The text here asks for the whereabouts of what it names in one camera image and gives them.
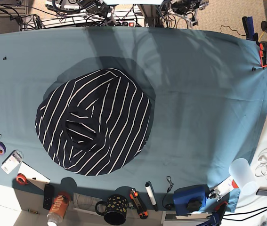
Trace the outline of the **navy white striped t-shirt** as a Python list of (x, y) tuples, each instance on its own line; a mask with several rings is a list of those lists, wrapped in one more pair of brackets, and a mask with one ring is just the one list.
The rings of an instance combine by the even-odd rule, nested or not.
[(109, 174), (147, 142), (151, 101), (119, 69), (100, 69), (53, 90), (37, 109), (35, 129), (49, 157), (84, 176)]

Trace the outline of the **white black marker pen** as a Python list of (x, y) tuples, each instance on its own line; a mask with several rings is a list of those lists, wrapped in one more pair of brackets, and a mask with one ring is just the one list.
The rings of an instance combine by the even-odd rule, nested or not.
[(148, 181), (145, 183), (145, 189), (147, 191), (147, 194), (148, 194), (148, 197), (150, 199), (150, 202), (154, 208), (155, 211), (159, 211), (158, 210), (158, 206), (157, 206), (157, 202), (156, 202), (156, 199), (155, 199), (155, 196), (154, 196), (154, 192), (153, 192), (153, 189), (152, 189), (152, 186), (151, 186), (151, 182)]

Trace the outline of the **teal table cloth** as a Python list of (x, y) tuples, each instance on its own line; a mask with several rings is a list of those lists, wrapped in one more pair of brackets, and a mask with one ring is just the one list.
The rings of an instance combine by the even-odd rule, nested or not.
[[(233, 160), (252, 161), (267, 116), (267, 69), (255, 42), (218, 32), (87, 27), (0, 35), (0, 140), (57, 190), (106, 198), (150, 181), (161, 201), (175, 189), (214, 187)], [(59, 85), (102, 68), (132, 76), (152, 102), (142, 152), (88, 177), (54, 163), (36, 134), (38, 106)], [(0, 184), (20, 189), (1, 169)]]

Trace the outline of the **black mug with yellow leaves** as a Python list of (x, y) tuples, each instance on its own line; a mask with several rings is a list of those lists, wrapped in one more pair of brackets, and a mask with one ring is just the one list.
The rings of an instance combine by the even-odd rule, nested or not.
[(106, 201), (97, 202), (95, 211), (104, 217), (106, 223), (112, 226), (121, 226), (127, 218), (128, 201), (124, 196), (114, 194), (109, 196)]

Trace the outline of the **orange black utility knife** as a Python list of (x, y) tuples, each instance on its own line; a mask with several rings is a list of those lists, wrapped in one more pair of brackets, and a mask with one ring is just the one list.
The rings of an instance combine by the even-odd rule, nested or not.
[(147, 219), (148, 218), (148, 211), (147, 208), (145, 206), (145, 204), (143, 203), (142, 199), (140, 198), (140, 195), (138, 193), (138, 191), (134, 188), (131, 189), (129, 196), (131, 198), (131, 200), (134, 202), (134, 206), (137, 210), (137, 213), (140, 217), (140, 219)]

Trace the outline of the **white paper sheet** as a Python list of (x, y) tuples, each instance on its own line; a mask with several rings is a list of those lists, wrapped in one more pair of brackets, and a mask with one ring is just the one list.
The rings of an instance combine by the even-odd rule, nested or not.
[(34, 182), (42, 182), (42, 183), (49, 183), (50, 179), (27, 165), (25, 162), (22, 162), (20, 164), (20, 168), (18, 170), (18, 173), (23, 174), (26, 179)]

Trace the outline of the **white red card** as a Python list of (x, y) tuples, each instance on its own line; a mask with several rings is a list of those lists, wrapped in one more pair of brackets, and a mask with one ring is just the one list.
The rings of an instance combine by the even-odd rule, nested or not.
[(211, 189), (211, 193), (209, 196), (221, 197), (225, 196), (229, 192), (233, 191), (234, 189), (239, 188), (236, 182), (234, 181), (232, 176), (229, 176), (227, 179), (225, 179), (223, 182), (221, 182), (219, 185)]

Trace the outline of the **translucent plastic cup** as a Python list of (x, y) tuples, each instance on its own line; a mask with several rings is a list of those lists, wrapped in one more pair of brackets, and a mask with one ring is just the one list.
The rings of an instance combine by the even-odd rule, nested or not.
[(258, 184), (246, 159), (239, 158), (234, 160), (228, 171), (243, 195), (248, 196), (256, 193)]

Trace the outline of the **black remote control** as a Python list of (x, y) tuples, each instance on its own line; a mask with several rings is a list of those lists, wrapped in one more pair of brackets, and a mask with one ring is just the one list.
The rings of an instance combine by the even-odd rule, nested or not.
[(54, 187), (50, 184), (45, 184), (44, 186), (44, 195), (43, 195), (43, 208), (50, 210), (52, 206), (52, 200), (54, 196)]

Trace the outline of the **orange drink bottle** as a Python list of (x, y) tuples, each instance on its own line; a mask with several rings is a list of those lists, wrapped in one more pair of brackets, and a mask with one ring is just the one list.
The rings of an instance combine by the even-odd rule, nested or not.
[(67, 192), (60, 192), (54, 198), (53, 204), (47, 214), (47, 225), (57, 226), (62, 223), (71, 201), (71, 196)]

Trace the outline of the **white packaged card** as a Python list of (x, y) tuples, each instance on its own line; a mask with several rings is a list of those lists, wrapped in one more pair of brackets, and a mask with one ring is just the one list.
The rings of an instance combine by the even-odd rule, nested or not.
[(2, 163), (1, 168), (6, 173), (9, 174), (16, 168), (24, 158), (23, 152), (19, 150), (14, 150)]

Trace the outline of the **red tape roll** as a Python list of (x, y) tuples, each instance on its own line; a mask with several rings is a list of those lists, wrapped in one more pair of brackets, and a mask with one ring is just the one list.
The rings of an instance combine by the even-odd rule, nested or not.
[(24, 186), (28, 184), (27, 178), (24, 174), (22, 173), (18, 173), (17, 177), (16, 177), (16, 181), (18, 184)]

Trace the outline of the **purple tape roll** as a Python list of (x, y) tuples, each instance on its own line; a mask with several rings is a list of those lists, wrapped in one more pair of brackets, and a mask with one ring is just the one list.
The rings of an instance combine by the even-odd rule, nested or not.
[(0, 155), (4, 155), (6, 153), (5, 145), (0, 141)]

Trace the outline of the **orange black clamp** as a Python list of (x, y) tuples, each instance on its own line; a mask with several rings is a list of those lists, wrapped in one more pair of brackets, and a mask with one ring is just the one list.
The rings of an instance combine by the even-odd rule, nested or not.
[(265, 68), (267, 67), (267, 41), (262, 41), (259, 44), (259, 56), (260, 56), (260, 62), (261, 62), (261, 67)]

